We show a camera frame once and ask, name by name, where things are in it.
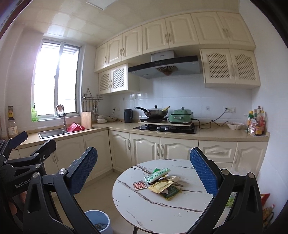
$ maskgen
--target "round table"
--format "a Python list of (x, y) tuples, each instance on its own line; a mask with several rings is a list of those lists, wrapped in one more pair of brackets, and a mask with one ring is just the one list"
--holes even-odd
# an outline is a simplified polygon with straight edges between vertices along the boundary
[[(173, 185), (181, 189), (170, 200), (149, 189), (134, 190), (133, 182), (144, 180), (155, 168), (169, 168), (169, 175), (180, 180)], [(203, 213), (212, 195), (208, 194), (192, 164), (183, 159), (160, 159), (135, 165), (115, 181), (114, 204), (131, 225), (149, 233), (186, 233)]]

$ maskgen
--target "tiled backsplash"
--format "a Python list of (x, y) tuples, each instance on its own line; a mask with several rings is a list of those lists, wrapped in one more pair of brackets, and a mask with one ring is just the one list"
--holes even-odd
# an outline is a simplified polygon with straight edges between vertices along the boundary
[(115, 111), (114, 117), (124, 118), (124, 109), (130, 108), (133, 110), (134, 119), (145, 117), (143, 111), (134, 109), (135, 106), (146, 109), (154, 108), (154, 105), (158, 105), (159, 108), (171, 106), (169, 113), (185, 107), (191, 109), (194, 117), (202, 121), (218, 118), (226, 106), (235, 107), (236, 113), (224, 114), (218, 122), (244, 123), (247, 118), (244, 114), (247, 114), (252, 106), (251, 90), (205, 88), (203, 74), (151, 80), (141, 78), (140, 92), (104, 97), (110, 98), (110, 113), (113, 112), (113, 108), (120, 108), (120, 111)]

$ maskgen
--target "kitchen sink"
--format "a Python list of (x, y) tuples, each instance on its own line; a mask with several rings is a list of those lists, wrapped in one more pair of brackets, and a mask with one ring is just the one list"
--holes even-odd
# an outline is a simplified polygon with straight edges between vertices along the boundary
[(55, 136), (59, 136), (59, 135), (67, 134), (67, 133), (69, 132), (66, 132), (64, 128), (62, 128), (62, 129), (39, 132), (38, 134), (39, 134), (40, 139), (43, 139), (43, 138), (55, 137)]

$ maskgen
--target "stacked plates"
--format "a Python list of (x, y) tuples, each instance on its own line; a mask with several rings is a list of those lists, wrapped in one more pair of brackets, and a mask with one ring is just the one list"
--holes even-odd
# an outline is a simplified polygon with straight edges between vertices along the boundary
[(99, 115), (98, 116), (97, 123), (104, 124), (106, 122), (107, 122), (107, 120), (105, 119), (104, 115)]

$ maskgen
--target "black electric kettle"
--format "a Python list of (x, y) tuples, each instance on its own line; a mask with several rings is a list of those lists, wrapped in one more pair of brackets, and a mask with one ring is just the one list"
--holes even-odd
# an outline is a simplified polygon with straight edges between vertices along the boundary
[(125, 109), (124, 110), (124, 122), (125, 123), (132, 123), (133, 119), (133, 110)]

